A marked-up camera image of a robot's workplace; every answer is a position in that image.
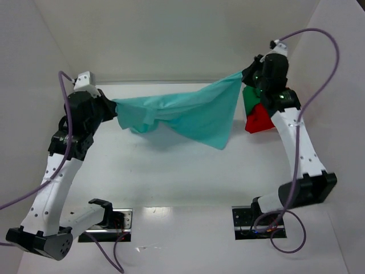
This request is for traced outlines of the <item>teal t shirt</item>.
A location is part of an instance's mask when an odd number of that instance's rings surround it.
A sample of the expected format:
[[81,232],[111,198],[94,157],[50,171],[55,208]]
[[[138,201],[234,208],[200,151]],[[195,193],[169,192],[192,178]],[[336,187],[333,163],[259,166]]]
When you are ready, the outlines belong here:
[[237,72],[194,92],[115,99],[117,121],[136,134],[164,124],[181,136],[222,150],[230,137],[241,79]]

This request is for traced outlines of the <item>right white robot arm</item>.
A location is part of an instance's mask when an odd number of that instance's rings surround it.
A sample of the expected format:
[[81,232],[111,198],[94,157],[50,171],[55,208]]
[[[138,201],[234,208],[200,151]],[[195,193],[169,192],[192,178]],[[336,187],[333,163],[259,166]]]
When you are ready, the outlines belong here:
[[291,181],[272,194],[253,200],[259,213],[279,212],[323,203],[337,184],[314,149],[296,92],[287,87],[286,55],[257,55],[242,71],[245,130],[251,134],[276,129],[285,149]]

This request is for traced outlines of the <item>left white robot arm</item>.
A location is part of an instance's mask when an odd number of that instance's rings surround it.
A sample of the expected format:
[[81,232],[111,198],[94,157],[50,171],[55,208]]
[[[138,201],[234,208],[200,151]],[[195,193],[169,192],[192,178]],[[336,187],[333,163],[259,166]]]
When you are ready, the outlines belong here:
[[112,223],[112,203],[91,199],[77,213],[64,219],[61,213],[75,175],[81,168],[101,123],[116,117],[115,102],[101,89],[96,95],[76,91],[67,97],[66,115],[48,148],[47,167],[34,202],[19,227],[9,228],[6,241],[25,252],[62,260],[72,242],[93,225],[107,228]]

